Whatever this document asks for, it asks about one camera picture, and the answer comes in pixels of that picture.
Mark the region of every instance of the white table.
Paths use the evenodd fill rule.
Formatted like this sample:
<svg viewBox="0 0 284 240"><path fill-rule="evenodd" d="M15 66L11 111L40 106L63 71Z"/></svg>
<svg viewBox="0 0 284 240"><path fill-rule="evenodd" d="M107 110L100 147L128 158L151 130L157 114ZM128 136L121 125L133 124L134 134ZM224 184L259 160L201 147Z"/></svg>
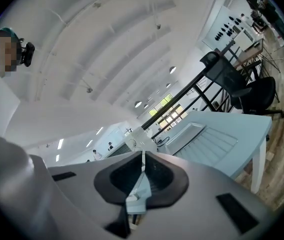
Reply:
<svg viewBox="0 0 284 240"><path fill-rule="evenodd" d="M189 123L205 125L205 129L208 130L205 131L204 129L194 141L201 142L199 137L208 138L210 134L213 135L214 132L217 132L217 134L221 133L227 136L230 148L224 148L226 152L221 152L221 154L213 158L213 155L210 154L212 147L206 145L207 149L204 149L203 145L199 151L196 145L193 148L190 144L184 150L179 151L176 156L188 161L214 167L232 179L240 175L244 167L253 159L251 191L257 193L264 172L266 135L272 125L271 117L238 113L192 111L170 131L163 134L161 139L164 140L166 137L173 138ZM165 145L160 147L158 152L166 153ZM129 214L145 212L145 210L141 209L141 202L151 194L147 180L141 181L137 192L141 193L139 195L141 200L136 201L136 205L134 201L127 205L127 212Z"/></svg>

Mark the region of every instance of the ceiling light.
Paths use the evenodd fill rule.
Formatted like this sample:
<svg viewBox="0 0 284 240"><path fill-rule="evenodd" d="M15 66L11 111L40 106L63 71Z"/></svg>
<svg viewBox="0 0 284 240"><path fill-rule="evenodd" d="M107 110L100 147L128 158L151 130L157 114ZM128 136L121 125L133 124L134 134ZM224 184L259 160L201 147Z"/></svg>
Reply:
<svg viewBox="0 0 284 240"><path fill-rule="evenodd" d="M62 138L62 139L59 140L58 145L57 145L57 149L58 149L58 150L61 149L63 140L64 140L64 138Z"/></svg>
<svg viewBox="0 0 284 240"><path fill-rule="evenodd" d="M172 74L175 70L177 69L177 67L176 66L172 66L172 67L170 67L170 74Z"/></svg>
<svg viewBox="0 0 284 240"><path fill-rule="evenodd" d="M97 131L96 135L98 135L102 131L103 127L100 128L100 130Z"/></svg>
<svg viewBox="0 0 284 240"><path fill-rule="evenodd" d="M136 101L135 103L134 103L134 106L137 108L138 106L140 106L142 104L142 101Z"/></svg>
<svg viewBox="0 0 284 240"><path fill-rule="evenodd" d="M90 140L90 142L86 145L86 147L88 147L91 144L92 141L93 141L93 139Z"/></svg>

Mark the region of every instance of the office chair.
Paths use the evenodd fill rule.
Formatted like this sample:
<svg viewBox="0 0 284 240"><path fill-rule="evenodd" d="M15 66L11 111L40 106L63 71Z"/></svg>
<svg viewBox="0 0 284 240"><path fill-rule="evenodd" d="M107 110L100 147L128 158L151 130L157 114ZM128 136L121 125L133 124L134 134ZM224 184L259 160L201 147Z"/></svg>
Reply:
<svg viewBox="0 0 284 240"><path fill-rule="evenodd" d="M202 59L205 65L203 74L214 83L227 91L230 103L236 109L242 109L244 114L271 115L281 114L282 110L268 110L276 94L276 81L273 77L259 78L256 66L257 61L248 65L248 71L253 70L255 81L247 84L246 77L237 71L232 64L215 51L210 51Z"/></svg>

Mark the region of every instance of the light blue desk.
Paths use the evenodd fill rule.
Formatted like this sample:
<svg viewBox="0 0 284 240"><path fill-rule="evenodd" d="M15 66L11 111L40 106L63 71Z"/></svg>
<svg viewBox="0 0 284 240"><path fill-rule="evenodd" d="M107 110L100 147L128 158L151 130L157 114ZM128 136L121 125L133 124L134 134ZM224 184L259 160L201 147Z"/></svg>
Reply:
<svg viewBox="0 0 284 240"><path fill-rule="evenodd" d="M253 159L251 191L257 193L264 172L266 135L272 125L271 117L192 111L170 131L163 134L161 139L173 138L189 123L205 125L205 128L175 156L214 167L232 179L240 175L243 168ZM165 145L160 147L158 152L165 154ZM141 202L150 196L147 180L141 181L137 193L141 193L139 195L141 200L127 203L129 214L145 212L145 206L141 205Z"/></svg>

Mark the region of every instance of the metal railing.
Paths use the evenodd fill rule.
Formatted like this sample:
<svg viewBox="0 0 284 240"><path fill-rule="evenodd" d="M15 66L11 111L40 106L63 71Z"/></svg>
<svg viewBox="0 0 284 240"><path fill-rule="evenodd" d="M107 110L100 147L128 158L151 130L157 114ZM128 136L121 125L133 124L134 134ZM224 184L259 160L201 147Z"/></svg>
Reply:
<svg viewBox="0 0 284 240"><path fill-rule="evenodd" d="M231 41L223 51L220 52L220 56L223 56L227 51L231 51L231 46L234 44L234 41ZM231 52L232 57L228 60L231 62L233 58L236 58L238 60L238 57L236 56L236 52ZM221 87L212 98L208 99L208 97L205 95L205 93L208 91L209 88L213 85L213 81L210 82L210 84L204 89L201 90L202 87L207 83L207 78L204 76L204 70L201 71L187 86L185 86L176 96L174 96L165 106L163 106L154 116L152 116L147 122L145 122L142 125L142 128L146 130L149 128L152 124L154 124L160 117L162 117L171 107L174 106L183 96L189 95L191 93L197 92L198 96L187 106L185 107L176 117L173 118L171 122L168 122L167 125L162 127L161 130L159 130L155 135L152 136L152 139L156 138L159 134L161 134L163 131L165 131L168 127L172 125L172 123L175 122L175 119L183 115L191 106L196 103L200 98L204 101L205 106L200 110L204 111L207 108L209 108L212 112L225 112L229 113L234 108L231 106L230 96L228 93ZM251 70L247 70L246 65L242 65L241 74L246 75L246 80L249 81L251 79ZM221 94L220 102L218 103L215 99Z"/></svg>
<svg viewBox="0 0 284 240"><path fill-rule="evenodd" d="M147 122L145 122L142 125L142 128L146 130L149 128L152 124L154 124L159 118L163 117L164 114L173 107L183 96L185 96L191 89L193 89L195 92L198 93L198 96L190 102L190 104L185 107L177 116L174 117L174 119L171 122L168 122L166 126L164 126L161 130L159 130L155 135L152 136L152 139L156 138L159 134L161 134L163 131L165 131L168 127L171 126L173 122L175 122L175 119L183 115L191 106L196 103L200 98L204 101L205 106L201 109L201 111L206 110L209 108L212 112L230 112L232 110L232 106L228 107L228 111L223 110L222 106L226 103L226 101L229 100L229 95L226 95L223 101L219 104L219 106L216 108L213 105L213 102L218 97L218 95L222 92L223 88L221 87L211 99L208 99L208 97L205 95L205 93L208 91L209 88L212 87L214 82L210 82L210 84L204 89L201 90L198 86L199 81L203 81L206 83L207 78L204 76L203 71L201 71L187 86L185 86L176 96L174 96L165 106L163 106L154 116L152 116Z"/></svg>

